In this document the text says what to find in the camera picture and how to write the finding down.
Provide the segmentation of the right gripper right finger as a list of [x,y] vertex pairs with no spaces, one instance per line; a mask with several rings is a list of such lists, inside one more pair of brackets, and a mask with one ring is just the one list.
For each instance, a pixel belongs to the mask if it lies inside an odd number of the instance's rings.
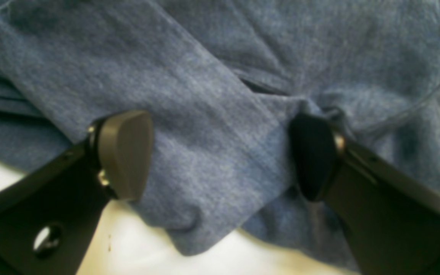
[[440,275],[440,194],[328,120],[300,113],[290,144],[303,196],[337,215],[364,275]]

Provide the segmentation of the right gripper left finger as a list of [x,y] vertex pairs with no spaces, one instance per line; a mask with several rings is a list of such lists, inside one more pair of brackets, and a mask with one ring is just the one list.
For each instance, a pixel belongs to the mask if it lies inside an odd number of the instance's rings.
[[75,275],[108,203],[142,197],[153,144],[149,112],[116,113],[0,191],[0,275]]

